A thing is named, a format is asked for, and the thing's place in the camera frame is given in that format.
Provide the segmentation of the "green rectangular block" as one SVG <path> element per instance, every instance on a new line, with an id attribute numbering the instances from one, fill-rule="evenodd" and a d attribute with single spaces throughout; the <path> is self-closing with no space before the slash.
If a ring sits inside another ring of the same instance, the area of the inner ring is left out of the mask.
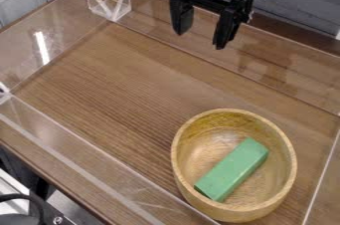
<path id="1" fill-rule="evenodd" d="M 267 157 L 267 148 L 247 137 L 199 177 L 193 189 L 209 200 L 222 202 Z"/>

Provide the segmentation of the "brown wooden bowl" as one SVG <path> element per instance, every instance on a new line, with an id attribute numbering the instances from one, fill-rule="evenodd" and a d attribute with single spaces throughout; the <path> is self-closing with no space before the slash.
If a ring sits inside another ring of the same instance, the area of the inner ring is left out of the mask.
<path id="1" fill-rule="evenodd" d="M 174 134 L 169 156 L 181 196 L 217 221 L 263 217 L 294 183 L 297 157 L 286 134 L 267 118 L 245 110 L 194 115 Z"/>

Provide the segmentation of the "clear acrylic corner bracket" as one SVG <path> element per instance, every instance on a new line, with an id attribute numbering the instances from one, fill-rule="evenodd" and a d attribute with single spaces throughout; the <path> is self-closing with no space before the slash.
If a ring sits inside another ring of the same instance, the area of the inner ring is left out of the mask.
<path id="1" fill-rule="evenodd" d="M 131 0 L 86 0 L 90 12 L 117 22 L 131 11 Z"/>

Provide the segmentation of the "clear acrylic tray wall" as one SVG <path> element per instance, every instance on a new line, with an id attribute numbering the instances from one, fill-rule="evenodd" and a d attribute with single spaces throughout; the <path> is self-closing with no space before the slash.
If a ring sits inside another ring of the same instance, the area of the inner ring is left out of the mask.
<path id="1" fill-rule="evenodd" d="M 54 0 L 0 32 L 0 145 L 110 225 L 340 225 L 340 57 L 242 26 L 222 50 L 214 16 L 170 29 L 167 0 L 111 22 Z M 175 187 L 170 144 L 214 109 L 286 134 L 291 189 L 263 217 L 217 221 Z"/>

